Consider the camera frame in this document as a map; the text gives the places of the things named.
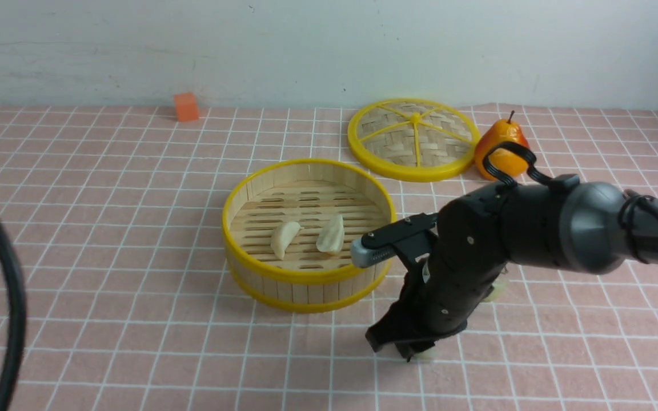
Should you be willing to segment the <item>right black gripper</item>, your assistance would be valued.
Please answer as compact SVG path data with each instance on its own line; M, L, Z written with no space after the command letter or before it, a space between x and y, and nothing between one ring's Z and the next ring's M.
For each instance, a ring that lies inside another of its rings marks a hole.
M518 191L475 191L437 213L429 255L407 269L400 296L365 333L374 353L395 344L410 362L436 341L462 332L509 261L501 224L520 216Z

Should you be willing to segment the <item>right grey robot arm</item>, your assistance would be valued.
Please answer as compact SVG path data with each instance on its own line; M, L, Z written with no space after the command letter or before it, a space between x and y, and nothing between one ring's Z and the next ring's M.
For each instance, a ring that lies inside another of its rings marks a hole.
M601 182L498 182L352 243L355 267L392 257L404 285L365 337L375 353L392 344L410 360L465 330L509 263L595 275L626 260L658 265L658 199Z

